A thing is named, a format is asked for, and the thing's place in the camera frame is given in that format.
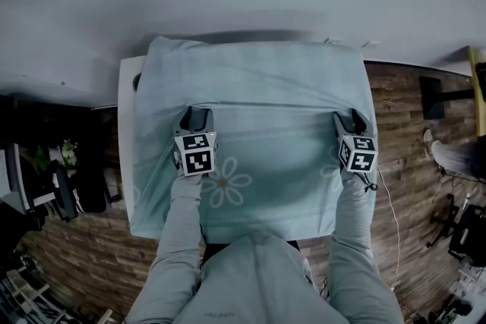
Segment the chair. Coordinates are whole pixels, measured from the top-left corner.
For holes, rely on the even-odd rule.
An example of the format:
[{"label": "chair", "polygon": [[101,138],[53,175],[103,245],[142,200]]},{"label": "chair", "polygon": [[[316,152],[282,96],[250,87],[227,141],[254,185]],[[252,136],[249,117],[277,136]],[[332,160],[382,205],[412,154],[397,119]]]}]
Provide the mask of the chair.
[{"label": "chair", "polygon": [[486,266],[486,207],[469,205],[461,215],[458,223],[454,222],[459,207],[454,206],[454,196],[449,193],[449,216],[446,220],[431,218],[431,223],[440,222],[444,226],[432,243],[427,243],[427,248],[434,246],[441,237],[451,237],[449,254],[458,260],[465,256],[470,259],[472,266]]}]

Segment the black stand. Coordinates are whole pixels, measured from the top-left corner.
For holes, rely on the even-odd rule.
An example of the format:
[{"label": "black stand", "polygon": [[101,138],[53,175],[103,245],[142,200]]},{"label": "black stand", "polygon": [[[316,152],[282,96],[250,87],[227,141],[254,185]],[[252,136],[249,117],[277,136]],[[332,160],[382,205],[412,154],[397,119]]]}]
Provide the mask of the black stand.
[{"label": "black stand", "polygon": [[422,94],[422,109],[424,119],[431,121],[443,119],[443,102],[450,100],[474,99],[474,90],[458,90],[454,92],[442,92],[442,83],[437,78],[419,77],[420,91]]},{"label": "black stand", "polygon": [[454,229],[457,226],[457,224],[454,222],[454,219],[456,218],[457,212],[459,211],[459,207],[454,205],[453,194],[449,193],[447,195],[447,199],[450,200],[449,215],[447,216],[447,220],[438,219],[433,216],[431,217],[431,224],[442,223],[443,227],[440,230],[439,235],[434,239],[434,241],[432,243],[427,243],[427,248],[431,248],[432,246],[434,246],[442,237],[449,237],[450,230]]}]

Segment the white cable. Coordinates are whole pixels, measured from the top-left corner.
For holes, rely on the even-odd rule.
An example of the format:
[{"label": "white cable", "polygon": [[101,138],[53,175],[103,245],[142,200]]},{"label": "white cable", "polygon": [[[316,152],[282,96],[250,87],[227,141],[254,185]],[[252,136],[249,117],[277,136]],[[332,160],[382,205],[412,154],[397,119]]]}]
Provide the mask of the white cable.
[{"label": "white cable", "polygon": [[381,174],[380,166],[377,165],[377,168],[378,168],[378,173],[380,173],[381,182],[383,182],[383,186],[385,187],[385,190],[388,193],[388,200],[390,201],[390,207],[392,209],[393,217],[394,217],[395,222],[396,222],[396,234],[398,235],[398,244],[397,244],[397,247],[398,247],[398,255],[396,256],[396,271],[395,271],[396,275],[395,275],[395,279],[393,280],[393,283],[392,283],[392,286],[391,286],[391,289],[393,291],[393,290],[395,290],[395,284],[396,284],[396,281],[398,280],[398,277],[399,277],[399,267],[400,267],[400,227],[399,227],[399,224],[398,224],[398,219],[396,218],[395,209],[393,208],[392,197],[390,196],[390,191],[388,190],[387,185],[385,184],[385,180],[383,179],[383,175]]}]

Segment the cable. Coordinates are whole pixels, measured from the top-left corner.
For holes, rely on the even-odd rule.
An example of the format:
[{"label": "cable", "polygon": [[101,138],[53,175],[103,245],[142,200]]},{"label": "cable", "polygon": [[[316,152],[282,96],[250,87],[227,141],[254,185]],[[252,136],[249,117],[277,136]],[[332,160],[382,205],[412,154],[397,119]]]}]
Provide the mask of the cable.
[{"label": "cable", "polygon": [[[474,166],[474,165],[471,163],[471,159],[467,159],[467,160],[466,160],[466,163],[468,164],[468,167],[469,167],[469,169],[470,169],[471,171],[476,171],[476,172],[477,172],[477,170],[476,170],[475,166]],[[482,166],[482,167],[480,168],[480,170],[481,170],[481,171],[484,173],[484,169],[485,169],[485,168],[486,168],[486,166]],[[477,175],[474,175],[474,174],[473,174],[473,175],[472,175],[472,177],[474,177],[476,180],[478,180],[478,182],[481,182],[482,184],[486,184],[486,181],[483,181],[483,180],[482,180],[482,179],[480,179],[480,178],[479,178]]]},{"label": "cable", "polygon": [[448,175],[449,177],[453,177],[453,178],[460,178],[461,180],[466,180],[466,181],[471,181],[471,182],[479,182],[481,184],[486,184],[486,182],[480,180],[478,177],[475,177],[476,179],[475,180],[472,180],[471,178],[466,178],[466,177],[461,177],[459,175],[450,175],[449,173],[446,172],[446,169],[442,168],[440,170],[440,173],[442,175]]},{"label": "cable", "polygon": [[366,192],[368,192],[368,189],[375,190],[375,191],[378,189],[378,185],[370,182],[370,179],[366,174],[360,175],[359,173],[355,173],[355,175],[357,175],[359,179],[364,182],[364,185],[366,185],[366,188],[364,189]]},{"label": "cable", "polygon": [[[320,292],[319,292],[319,295],[320,295],[321,297],[323,297],[322,293],[324,293],[324,291],[325,291],[325,290],[326,290],[326,288],[327,288],[327,277],[326,277],[326,278],[323,280],[323,282],[322,282],[322,283],[323,283],[323,287],[322,287],[322,289],[321,289],[321,290],[320,290]],[[327,295],[326,295],[326,297],[324,298],[324,301],[326,301],[328,298],[329,298],[329,291],[327,291]]]},{"label": "cable", "polygon": [[462,185],[462,189],[464,189],[464,190],[465,190],[465,185],[464,185],[464,183],[463,183],[462,181],[459,181],[457,184],[454,184],[454,180],[455,180],[455,179],[456,179],[456,177],[453,177],[453,183],[452,183],[453,188],[458,187],[458,186],[461,184],[461,185]]},{"label": "cable", "polygon": [[385,180],[383,179],[383,175],[381,174],[381,170],[380,170],[380,166],[379,165],[377,165],[377,169],[378,169],[378,173],[380,173],[381,182],[383,182],[383,186],[384,186],[385,190],[388,193],[388,200],[390,201],[390,207],[392,209],[393,217],[394,217],[395,222],[396,222],[396,234],[398,235],[398,244],[397,244],[397,247],[398,247],[398,255],[396,256],[396,270],[395,270],[396,275],[395,275],[395,279],[393,280],[393,283],[392,283],[392,286],[391,286],[391,289],[393,291],[393,290],[395,290],[395,284],[396,284],[396,281],[398,280],[398,277],[399,277],[399,267],[400,267],[400,226],[398,224],[398,219],[396,218],[395,209],[393,208],[392,197],[390,195],[390,191],[388,190],[388,187],[385,184]]}]

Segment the fiducial marker cube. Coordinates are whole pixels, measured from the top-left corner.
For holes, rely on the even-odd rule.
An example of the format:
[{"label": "fiducial marker cube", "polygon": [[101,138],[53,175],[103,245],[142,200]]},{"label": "fiducial marker cube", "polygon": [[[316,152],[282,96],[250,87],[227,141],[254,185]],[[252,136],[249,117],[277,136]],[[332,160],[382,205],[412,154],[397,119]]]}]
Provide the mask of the fiducial marker cube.
[{"label": "fiducial marker cube", "polygon": [[339,142],[339,160],[347,171],[370,173],[378,160],[376,138],[343,135]]},{"label": "fiducial marker cube", "polygon": [[211,173],[216,166],[216,132],[174,137],[174,158],[185,176]]}]

